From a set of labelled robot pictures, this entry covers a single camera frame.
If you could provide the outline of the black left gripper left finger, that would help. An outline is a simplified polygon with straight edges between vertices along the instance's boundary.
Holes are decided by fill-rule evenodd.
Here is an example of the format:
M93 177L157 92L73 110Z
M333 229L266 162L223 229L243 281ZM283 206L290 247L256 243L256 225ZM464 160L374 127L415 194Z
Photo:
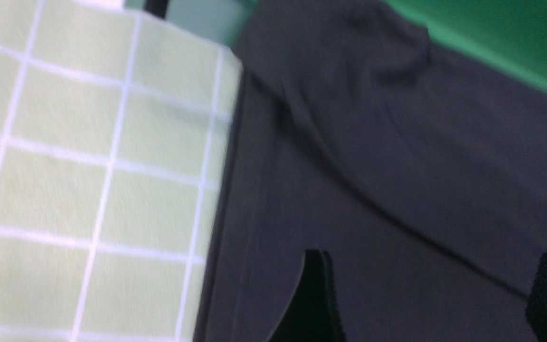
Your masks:
M324 250L306 250L290 303L270 342L345 342L333 261Z

